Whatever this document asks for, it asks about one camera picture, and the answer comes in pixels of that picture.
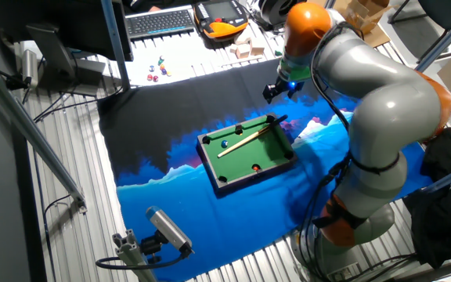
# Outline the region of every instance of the computer monitor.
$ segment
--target computer monitor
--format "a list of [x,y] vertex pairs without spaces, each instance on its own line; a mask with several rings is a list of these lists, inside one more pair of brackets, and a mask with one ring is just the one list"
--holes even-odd
[[[122,2],[112,3],[124,59],[133,61]],[[105,64],[72,60],[66,47],[116,59],[100,0],[0,0],[0,31],[11,42],[36,42],[47,63],[40,88],[82,84],[96,93]]]

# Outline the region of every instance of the orange handheld device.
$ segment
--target orange handheld device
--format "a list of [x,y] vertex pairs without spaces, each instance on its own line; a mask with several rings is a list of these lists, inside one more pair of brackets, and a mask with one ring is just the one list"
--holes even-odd
[[248,13],[234,0],[211,0],[193,5],[200,31],[216,41],[232,39],[248,25]]

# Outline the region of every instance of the black fabric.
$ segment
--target black fabric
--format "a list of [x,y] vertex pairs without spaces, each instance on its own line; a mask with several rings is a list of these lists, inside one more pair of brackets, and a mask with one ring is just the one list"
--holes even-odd
[[[245,114],[265,109],[262,90],[276,81],[278,64],[270,60],[100,100],[99,126],[115,178],[124,172],[139,173],[144,161],[166,173],[172,140],[224,120],[242,121]],[[313,87],[307,83],[293,99],[314,103],[319,97]],[[285,103],[280,96],[271,107]]]
[[[433,181],[451,173],[451,128],[428,144],[421,173]],[[451,189],[417,192],[404,202],[412,215],[413,245],[420,261],[439,268],[451,259]]]

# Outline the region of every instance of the white surface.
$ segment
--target white surface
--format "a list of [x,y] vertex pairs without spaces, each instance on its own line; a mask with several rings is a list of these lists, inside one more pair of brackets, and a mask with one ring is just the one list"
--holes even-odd
[[[217,49],[206,49],[196,32],[137,41],[132,46],[135,61],[127,63],[132,84],[154,85],[155,82],[147,81],[146,76],[150,73],[150,65],[155,66],[156,72],[159,71],[157,61],[161,55],[165,56],[164,64],[172,71],[173,76],[169,78],[158,75],[160,76],[158,83],[171,83],[242,67],[250,63],[272,60],[276,58],[274,52],[283,49],[282,37],[263,34],[254,23],[247,27],[247,30],[264,44],[264,56],[253,61],[224,66],[222,66],[224,63],[234,62],[236,56],[223,44],[219,44],[221,47]],[[394,46],[389,43],[379,46],[377,51],[400,63],[404,61]],[[115,63],[100,56],[89,59],[108,63],[104,73],[119,78]],[[105,95],[104,91],[99,91],[100,97]],[[32,95],[25,107],[29,114],[35,117],[57,98],[57,94]],[[91,98],[66,95],[62,103],[70,105],[88,99]],[[38,126],[81,187],[88,206],[86,215],[79,215],[77,212],[68,210],[70,199],[67,199],[63,201],[66,204],[58,204],[47,214],[57,281],[136,281],[135,275],[131,272],[109,271],[95,266],[95,260],[114,256],[115,246],[112,243],[111,235],[114,233],[124,234],[124,223],[117,200],[114,176],[103,136],[99,130],[99,114],[96,104],[89,103],[55,112]],[[67,192],[39,157],[38,165],[34,166],[32,149],[30,152],[34,192],[37,195],[36,205],[38,210],[41,210],[56,198],[67,195]],[[38,172],[41,192],[38,186]],[[39,200],[41,193],[44,198],[43,202]],[[413,252],[410,238],[410,214],[402,201],[396,201],[391,206],[396,215],[395,225],[384,236],[356,247],[356,250],[363,253],[364,257],[359,264],[360,269],[365,269],[394,255],[406,255]],[[49,280],[53,281],[41,216],[39,222],[47,273]],[[307,281],[308,277],[304,271],[301,271],[301,266],[291,253],[288,240],[286,237],[280,238],[254,254],[204,273],[191,281]]]

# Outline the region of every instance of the green felt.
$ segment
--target green felt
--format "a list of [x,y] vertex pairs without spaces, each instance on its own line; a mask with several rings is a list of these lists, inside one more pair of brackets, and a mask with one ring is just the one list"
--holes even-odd
[[[242,126],[242,135],[235,133],[235,127],[226,128],[208,135],[211,139],[210,144],[204,144],[204,149],[207,151],[210,165],[214,169],[217,178],[224,176],[230,182],[254,173],[255,171],[252,169],[254,164],[266,170],[289,162],[284,157],[284,154],[292,151],[292,149],[279,126],[268,130],[233,152],[217,158],[218,154],[267,126],[267,123],[265,119],[258,119],[244,122]],[[222,148],[223,140],[229,143],[227,148]]]

